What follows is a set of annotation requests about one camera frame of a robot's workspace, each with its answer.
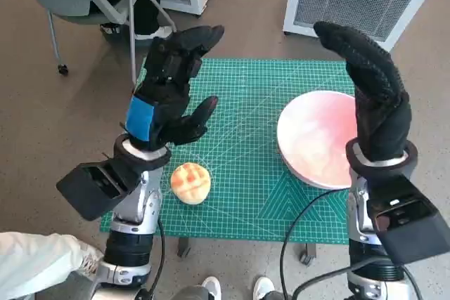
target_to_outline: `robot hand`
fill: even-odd
[[[355,84],[358,142],[372,162],[401,157],[411,125],[409,95],[390,54],[360,31],[317,22],[322,46],[347,62]]]
[[[191,115],[182,116],[189,104],[189,80],[196,77],[201,57],[214,47],[222,26],[200,26],[155,38],[144,65],[146,76],[138,81],[127,113],[125,128],[133,146],[154,151],[166,143],[198,140],[218,98],[206,98]]]

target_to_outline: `blue tape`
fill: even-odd
[[[148,142],[155,108],[147,102],[133,96],[127,113],[125,128],[135,138]]]

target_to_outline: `table leg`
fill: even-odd
[[[300,250],[300,262],[306,267],[310,266],[312,261],[317,257],[316,244],[302,244]]]
[[[178,238],[178,253],[180,258],[186,258],[191,250],[191,244],[188,237]]]

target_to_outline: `black cable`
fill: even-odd
[[[160,261],[160,266],[157,268],[158,270],[156,272],[152,287],[148,291],[148,294],[151,296],[151,299],[154,298],[153,292],[155,291],[158,281],[160,281],[162,268],[164,267],[164,261],[166,259],[166,238],[164,236],[164,228],[162,227],[162,222],[161,222],[160,217],[158,217],[158,219],[157,219],[157,225],[160,227],[160,233],[161,233],[161,261]]]
[[[413,273],[406,267],[402,266],[403,271],[408,276],[409,281],[413,284],[414,292],[416,293],[417,300],[423,300],[422,292],[420,291],[419,285],[417,285],[416,279],[413,276]]]
[[[284,262],[284,254],[286,251],[286,246],[289,242],[289,238],[290,235],[292,233],[292,231],[294,230],[295,226],[297,225],[298,221],[300,220],[300,218],[302,218],[302,216],[309,210],[309,208],[319,199],[321,199],[322,197],[325,197],[326,195],[329,195],[331,193],[338,193],[341,190],[330,190],[326,193],[323,193],[322,195],[319,195],[317,197],[315,197],[312,201],[309,202],[309,204],[299,213],[299,215],[297,216],[297,218],[293,221],[293,223],[291,224],[291,226],[289,227],[288,232],[286,233],[286,237],[284,239],[283,242],[283,247],[281,248],[281,255],[280,255],[280,279],[281,279],[281,287],[283,288],[283,296],[285,300],[288,300],[288,291],[286,289],[286,283],[285,283],[285,279],[284,279],[284,266],[283,266],[283,262]],[[309,286],[312,286],[320,281],[324,281],[330,278],[333,278],[337,275],[346,273],[346,272],[350,272],[353,270],[358,270],[362,267],[364,267],[365,265],[368,265],[370,263],[373,263],[375,261],[390,261],[390,258],[386,257],[386,256],[374,256],[371,257],[369,259],[366,259],[364,261],[360,261],[359,263],[356,263],[352,266],[348,266],[346,268],[341,268],[339,270],[334,270],[332,272],[328,272],[325,273],[323,275],[319,275],[318,277],[312,278],[306,282],[304,282],[303,284],[301,284],[299,287],[297,287],[294,291],[294,293],[292,294],[292,300],[297,300],[298,295],[300,294],[301,291],[305,290],[306,288],[308,288]],[[419,286],[416,282],[416,279],[414,278],[414,276],[412,275],[412,273],[409,271],[409,269],[406,266],[402,266],[403,271],[405,272],[405,274],[407,275],[408,279],[411,281],[411,284],[413,285],[414,288],[414,292],[416,293],[417,299],[418,300],[423,300],[422,297],[422,293],[420,292]]]
[[[323,193],[322,195],[317,196],[312,201],[309,202],[309,204],[300,212],[300,214],[297,216],[297,218],[293,221],[293,223],[290,225],[288,232],[286,233],[286,236],[284,238],[283,247],[281,248],[281,254],[280,254],[280,279],[281,279],[281,287],[283,288],[283,296],[285,300],[288,300],[288,290],[286,289],[286,283],[284,280],[284,253],[286,251],[286,246],[288,245],[290,235],[292,231],[294,230],[295,226],[297,225],[298,221],[302,216],[309,210],[309,208],[319,199],[322,197],[325,197],[331,193],[339,193],[342,190],[330,190],[326,193]]]
[[[359,270],[360,268],[364,267],[365,265],[368,265],[370,263],[375,263],[376,261],[391,261],[391,259],[389,259],[386,256],[372,256],[371,258],[367,258],[366,260],[360,261],[358,263],[354,263],[351,266],[348,266],[345,268],[340,268],[339,270],[334,270],[332,272],[324,273],[315,278],[309,279],[308,281],[303,282],[299,287],[297,287],[295,289],[294,293],[292,294],[292,300],[297,300],[298,294],[300,294],[301,291],[304,291],[306,288],[316,284],[317,282],[324,281],[324,280],[327,280],[330,278],[334,278],[337,275],[351,272],[353,270]]]

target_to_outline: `caster wheel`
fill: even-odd
[[[66,77],[69,75],[69,69],[66,65],[58,65],[58,73]]]
[[[300,251],[299,255],[300,263],[308,267],[316,257],[316,244],[306,243],[302,245],[302,250]]]
[[[184,259],[189,255],[189,252],[191,251],[190,247],[187,247],[185,249],[178,249],[178,252],[176,253],[177,256]]]
[[[310,256],[306,252],[302,252],[300,254],[300,263],[305,265],[306,267],[309,267],[314,260],[315,256]]]
[[[180,258],[186,258],[191,251],[191,246],[189,245],[189,238],[179,238],[178,239],[178,252],[177,256]]]

